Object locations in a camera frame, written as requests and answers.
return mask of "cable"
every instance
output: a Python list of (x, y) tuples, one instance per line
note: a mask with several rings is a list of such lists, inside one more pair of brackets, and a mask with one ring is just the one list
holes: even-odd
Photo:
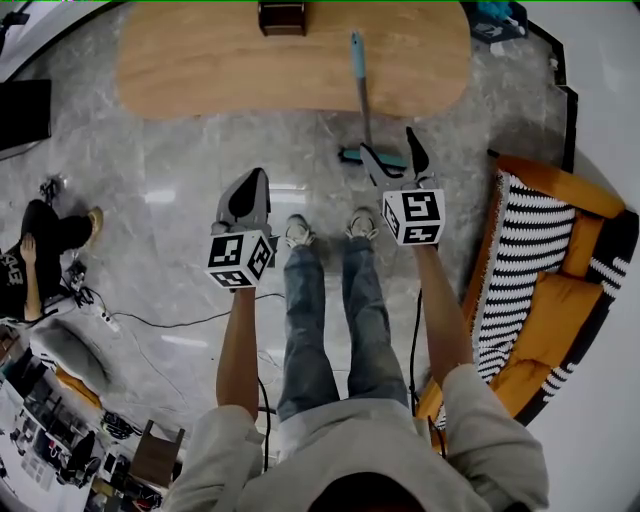
[(267, 390), (264, 388), (264, 384), (258, 377), (258, 384), (262, 390), (262, 398), (264, 399), (264, 405), (267, 411), (267, 436), (264, 439), (264, 472), (269, 469), (269, 435), (271, 434), (271, 408), (269, 407), (269, 399), (267, 398)]
[(129, 439), (132, 435), (138, 437), (142, 435), (142, 430), (124, 420), (115, 412), (105, 411), (102, 421), (100, 421), (100, 426), (102, 430), (119, 441)]
[[(104, 309), (106, 311), (109, 310), (109, 308), (107, 308), (107, 304), (105, 303), (104, 299), (102, 298), (102, 295), (100, 295), (100, 293), (98, 293), (97, 291), (95, 291), (92, 288), (89, 288), (88, 286), (85, 286), (85, 288), (87, 290), (89, 290), (91, 293), (95, 294), (99, 299), (100, 302), (102, 303), (102, 307), (104, 307)], [(260, 299), (266, 299), (267, 297), (280, 297), (282, 299), (284, 299), (284, 295), (281, 293), (267, 293), (265, 295), (260, 295), (258, 297), (256, 297), (256, 300), (260, 300)], [(135, 318), (136, 320), (138, 320), (139, 322), (142, 322), (143, 324), (146, 324), (150, 327), (155, 327), (158, 329), (175, 329), (176, 327), (189, 327), (191, 325), (197, 325), (197, 324), (203, 324), (205, 322), (210, 322), (211, 320), (215, 320), (216, 318), (221, 318), (223, 316), (227, 316), (231, 314), (231, 310), (229, 311), (225, 311), (224, 313), (218, 313), (217, 315), (213, 315), (207, 318), (203, 318), (201, 320), (194, 320), (193, 322), (184, 322), (184, 323), (177, 323), (177, 324), (154, 324), (153, 322), (149, 322), (148, 320), (145, 320), (144, 318), (140, 318), (137, 315), (134, 315), (132, 313), (126, 313), (124, 311), (117, 311), (115, 313), (111, 313), (111, 317), (115, 317), (117, 315), (119, 316), (128, 316), (130, 318)], [(151, 361), (149, 361), (149, 358), (144, 354), (144, 352), (142, 351), (142, 348), (140, 347), (140, 343), (138, 342), (137, 338), (135, 337), (135, 335), (133, 333), (131, 333), (134, 341), (136, 342), (136, 345), (138, 346), (138, 351), (140, 352), (140, 355), (142, 355), (142, 357), (147, 361), (147, 363), (149, 363), (149, 365), (162, 377), (164, 377), (164, 379), (171, 385), (171, 387), (173, 387), (173, 389), (175, 389), (175, 391), (180, 395), (180, 397), (182, 398), (182, 401), (186, 404), (186, 399), (184, 398), (184, 395), (180, 392), (180, 390), (178, 390), (178, 388), (176, 388), (173, 383), (162, 373), (160, 372), (160, 370), (158, 370)], [(278, 366), (275, 364), (275, 362), (273, 361), (273, 358), (271, 358), (271, 361), (267, 361), (270, 362), (271, 364), (273, 364), (274, 366)], [(264, 407), (259, 407), (258, 410), (259, 411), (263, 411), (265, 413), (267, 413), (267, 435), (265, 437), (265, 442), (264, 442), (264, 452), (265, 452), (265, 456), (264, 456), (264, 471), (266, 472), (269, 469), (269, 436), (271, 435), (271, 415), (272, 414), (276, 414), (276, 411), (274, 409), (271, 409), (269, 407), (269, 399), (267, 398), (267, 390), (264, 387), (264, 384), (262, 383), (262, 381), (260, 380), (260, 377), (258, 377), (258, 384), (260, 385), (260, 389), (262, 391), (262, 397), (264, 399)]]
[(411, 343), (411, 356), (409, 358), (409, 393), (411, 394), (411, 414), (416, 415), (416, 405), (418, 403), (418, 395), (416, 393), (416, 383), (413, 375), (413, 365), (416, 358), (416, 342), (418, 340), (418, 330), (420, 329), (420, 310), (422, 309), (422, 288), (418, 293), (416, 301), (416, 324), (413, 329), (413, 342)]
[[(87, 289), (93, 293), (96, 293), (93, 290), (91, 290), (91, 288), (87, 288)], [(282, 295), (281, 293), (267, 293), (266, 295), (260, 295), (256, 297), (256, 300), (266, 299), (267, 297), (280, 297), (284, 299), (284, 295)], [(100, 300), (102, 301), (102, 305), (104, 306), (105, 304), (104, 304), (104, 300), (102, 300), (102, 297), (100, 297)], [(211, 320), (215, 320), (216, 318), (221, 318), (223, 316), (227, 316), (230, 314), (231, 314), (231, 311), (229, 310), (229, 311), (225, 311), (224, 313), (218, 313), (217, 315), (203, 318), (201, 320), (194, 320), (193, 322), (184, 322), (184, 323), (177, 323), (177, 324), (154, 324), (153, 322), (149, 322), (144, 318), (140, 318), (139, 316), (134, 315), (133, 313), (126, 313), (124, 311), (116, 311), (115, 313), (111, 313), (111, 317), (113, 318), (116, 316), (128, 316), (130, 318), (135, 318), (139, 322), (142, 322), (143, 324), (146, 324), (150, 327), (156, 327), (157, 329), (175, 329), (176, 327), (190, 327), (192, 325), (203, 324), (205, 322), (210, 322)]]

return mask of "sneaker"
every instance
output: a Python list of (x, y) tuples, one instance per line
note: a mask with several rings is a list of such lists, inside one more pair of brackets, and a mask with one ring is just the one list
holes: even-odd
[(345, 231), (350, 240), (363, 236), (368, 240), (373, 240), (378, 236), (378, 229), (376, 223), (373, 220), (371, 210), (368, 208), (358, 208), (353, 212), (349, 227)]
[(98, 235), (100, 235), (102, 226), (104, 226), (104, 213), (100, 208), (95, 207), (89, 210), (87, 217), (89, 217), (89, 220), (91, 221), (91, 236), (89, 237), (89, 240), (87, 240), (85, 246), (91, 247), (97, 240)]
[(284, 236), (287, 245), (291, 248), (298, 245), (309, 246), (316, 239), (316, 234), (311, 231), (305, 218), (297, 214), (287, 220), (287, 232)]

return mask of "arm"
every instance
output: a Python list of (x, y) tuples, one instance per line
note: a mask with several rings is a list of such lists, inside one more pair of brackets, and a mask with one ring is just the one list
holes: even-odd
[(239, 405), (254, 421), (258, 418), (255, 300), (255, 288), (241, 288), (233, 297), (216, 379), (218, 405)]
[(236, 503), (245, 482), (262, 471), (263, 436), (258, 417), (258, 356), (255, 288), (236, 290), (224, 336), (216, 397), (218, 407), (196, 424), (182, 474), (167, 494), (163, 510), (213, 510), (219, 501)]
[(433, 246), (415, 247), (431, 371), (447, 412), (448, 462), (492, 510), (514, 503), (548, 506), (549, 483), (540, 444), (512, 419), (473, 366), (462, 310)]
[(431, 373), (442, 388), (451, 370), (473, 363), (471, 339), (435, 247), (417, 245), (414, 254), (422, 286)]
[(33, 322), (42, 316), (42, 303), (36, 276), (36, 241), (30, 233), (22, 239), (20, 255), (27, 269), (27, 302), (24, 305), (24, 319)]

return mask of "wooden table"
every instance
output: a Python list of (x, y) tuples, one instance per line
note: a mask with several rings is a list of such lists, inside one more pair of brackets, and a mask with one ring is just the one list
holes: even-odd
[(257, 3), (141, 3), (123, 29), (117, 87), (151, 119), (236, 109), (357, 111), (350, 34), (366, 48), (373, 112), (431, 116), (469, 76), (459, 3), (307, 4), (306, 37), (264, 37)]

